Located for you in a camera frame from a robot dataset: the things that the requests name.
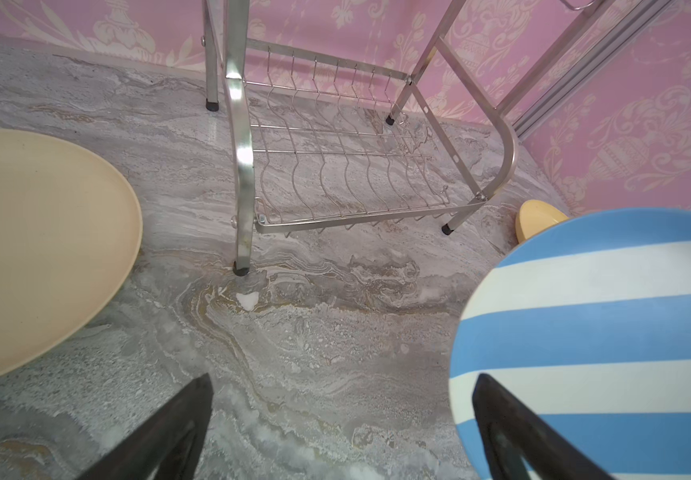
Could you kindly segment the blue white striped plate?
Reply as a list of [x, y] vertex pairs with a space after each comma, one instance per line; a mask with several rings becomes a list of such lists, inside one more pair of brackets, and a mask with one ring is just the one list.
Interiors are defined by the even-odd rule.
[[489, 375], [617, 479], [691, 479], [691, 212], [576, 217], [517, 246], [477, 286], [449, 404], [479, 477], [473, 407]]

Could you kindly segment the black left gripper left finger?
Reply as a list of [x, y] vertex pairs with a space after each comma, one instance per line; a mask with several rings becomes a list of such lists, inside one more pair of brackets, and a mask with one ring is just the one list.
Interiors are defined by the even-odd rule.
[[214, 388], [204, 374], [192, 380], [82, 479], [193, 479], [212, 416]]

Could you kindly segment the yellow plate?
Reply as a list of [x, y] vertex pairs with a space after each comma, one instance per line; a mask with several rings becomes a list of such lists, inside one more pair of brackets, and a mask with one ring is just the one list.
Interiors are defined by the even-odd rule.
[[519, 208], [515, 218], [517, 242], [522, 244], [533, 236], [567, 220], [569, 216], [555, 206], [535, 199], [527, 200]]

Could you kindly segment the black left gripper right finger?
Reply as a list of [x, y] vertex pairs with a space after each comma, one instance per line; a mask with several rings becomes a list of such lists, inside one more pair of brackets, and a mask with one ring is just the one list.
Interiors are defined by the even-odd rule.
[[477, 378], [471, 404], [493, 478], [611, 480], [493, 376]]

